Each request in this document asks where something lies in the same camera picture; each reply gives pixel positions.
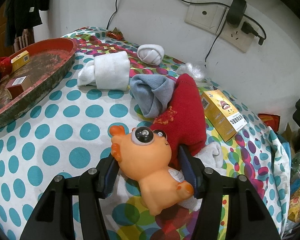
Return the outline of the yellow medicine box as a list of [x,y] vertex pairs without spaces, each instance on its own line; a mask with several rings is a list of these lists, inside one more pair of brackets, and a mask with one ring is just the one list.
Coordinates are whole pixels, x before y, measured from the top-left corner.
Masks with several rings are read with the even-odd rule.
[[201,101],[205,116],[225,142],[247,125],[243,115],[220,90],[204,91]]

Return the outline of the orange rubber toy animal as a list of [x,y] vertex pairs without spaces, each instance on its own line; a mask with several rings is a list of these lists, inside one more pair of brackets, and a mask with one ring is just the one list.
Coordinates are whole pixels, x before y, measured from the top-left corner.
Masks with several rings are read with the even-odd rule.
[[194,195],[182,173],[168,166],[172,150],[164,131],[140,126],[127,134],[123,126],[111,126],[109,133],[111,155],[122,172],[138,182],[142,204],[151,215]]

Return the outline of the red sock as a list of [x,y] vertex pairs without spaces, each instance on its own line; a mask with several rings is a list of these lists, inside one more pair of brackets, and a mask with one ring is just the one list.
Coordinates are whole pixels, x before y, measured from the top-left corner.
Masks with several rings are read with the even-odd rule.
[[172,150],[169,166],[180,170],[179,145],[186,145],[192,156],[205,147],[206,122],[196,83],[188,74],[182,74],[164,113],[154,119],[151,130],[162,130]]

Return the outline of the grey sock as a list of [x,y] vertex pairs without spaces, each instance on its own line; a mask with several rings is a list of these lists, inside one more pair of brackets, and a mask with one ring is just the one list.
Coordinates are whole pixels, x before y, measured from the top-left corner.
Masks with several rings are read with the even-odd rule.
[[158,74],[138,74],[131,78],[130,90],[146,118],[156,118],[166,111],[175,82]]

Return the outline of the white sock pair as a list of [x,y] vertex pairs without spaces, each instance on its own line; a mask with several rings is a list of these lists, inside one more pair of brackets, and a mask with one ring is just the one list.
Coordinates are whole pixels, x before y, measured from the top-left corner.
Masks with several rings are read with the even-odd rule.
[[94,57],[78,74],[78,87],[93,85],[99,90],[122,90],[129,85],[130,60],[125,51]]

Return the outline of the white knotted sock ball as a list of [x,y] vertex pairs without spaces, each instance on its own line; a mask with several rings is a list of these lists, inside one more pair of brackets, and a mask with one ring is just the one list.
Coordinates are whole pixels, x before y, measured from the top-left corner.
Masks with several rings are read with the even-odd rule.
[[137,57],[142,62],[153,66],[161,64],[164,55],[164,48],[157,44],[143,44],[137,50]]

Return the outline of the red box in tray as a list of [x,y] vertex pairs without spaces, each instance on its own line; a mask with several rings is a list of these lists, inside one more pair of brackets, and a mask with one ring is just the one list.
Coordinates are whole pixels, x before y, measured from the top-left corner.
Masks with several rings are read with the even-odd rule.
[[9,99],[15,99],[20,94],[25,92],[32,86],[30,77],[28,75],[20,76],[11,79],[5,86],[5,92]]

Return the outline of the crumpled clear plastic wrap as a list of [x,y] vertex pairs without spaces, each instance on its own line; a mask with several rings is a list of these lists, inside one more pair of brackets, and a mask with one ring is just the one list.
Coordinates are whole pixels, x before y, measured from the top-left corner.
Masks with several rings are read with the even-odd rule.
[[206,77],[206,67],[201,62],[187,62],[181,64],[176,70],[178,75],[188,74],[196,82],[201,82]]

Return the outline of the red cloth in tray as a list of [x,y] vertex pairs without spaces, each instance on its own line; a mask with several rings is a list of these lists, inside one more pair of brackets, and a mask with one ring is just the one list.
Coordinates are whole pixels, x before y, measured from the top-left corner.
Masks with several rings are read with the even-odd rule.
[[11,59],[9,57],[0,57],[0,80],[12,72]]

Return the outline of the yellow box in tray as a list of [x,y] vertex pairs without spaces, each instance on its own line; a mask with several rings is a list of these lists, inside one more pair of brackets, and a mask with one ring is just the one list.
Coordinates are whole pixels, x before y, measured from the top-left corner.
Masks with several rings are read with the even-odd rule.
[[16,72],[18,69],[23,67],[29,61],[30,61],[30,54],[27,50],[25,50],[22,53],[18,54],[13,59],[11,59],[11,64],[12,64],[11,73]]

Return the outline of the black plug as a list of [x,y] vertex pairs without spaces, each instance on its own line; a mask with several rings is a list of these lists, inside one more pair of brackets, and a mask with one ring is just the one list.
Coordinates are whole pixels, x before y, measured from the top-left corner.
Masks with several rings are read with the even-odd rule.
[[241,31],[245,34],[253,34],[255,37],[258,37],[259,38],[259,41],[258,41],[258,44],[260,46],[263,45],[264,41],[265,41],[265,38],[262,37],[253,27],[250,23],[244,21],[243,24],[242,24],[242,27],[241,27]]

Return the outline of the red candy wrapper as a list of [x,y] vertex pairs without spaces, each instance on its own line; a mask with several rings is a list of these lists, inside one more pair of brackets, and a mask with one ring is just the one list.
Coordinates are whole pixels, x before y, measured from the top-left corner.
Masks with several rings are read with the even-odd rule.
[[115,27],[113,30],[108,31],[107,36],[113,39],[116,39],[118,41],[123,39],[123,34],[117,27]]

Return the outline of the black power adapter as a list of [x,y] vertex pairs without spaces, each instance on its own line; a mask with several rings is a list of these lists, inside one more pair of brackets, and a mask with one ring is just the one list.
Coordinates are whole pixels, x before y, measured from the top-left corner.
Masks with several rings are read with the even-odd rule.
[[232,0],[232,4],[229,7],[225,19],[227,24],[229,24],[231,27],[237,28],[243,18],[246,8],[246,0]]

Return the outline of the red packet by wall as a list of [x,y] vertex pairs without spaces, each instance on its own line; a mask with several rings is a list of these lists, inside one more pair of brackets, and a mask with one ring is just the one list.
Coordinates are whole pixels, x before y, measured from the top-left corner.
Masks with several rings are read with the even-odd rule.
[[258,117],[267,126],[271,127],[274,132],[279,131],[279,126],[280,126],[280,116],[279,115],[259,113]]

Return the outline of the white blank wall plate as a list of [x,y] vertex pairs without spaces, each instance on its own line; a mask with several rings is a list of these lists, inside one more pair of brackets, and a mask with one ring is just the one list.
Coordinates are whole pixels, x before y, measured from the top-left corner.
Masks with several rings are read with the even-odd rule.
[[225,5],[191,4],[185,15],[185,23],[203,29],[205,31],[217,34],[223,23],[223,17],[228,12]]

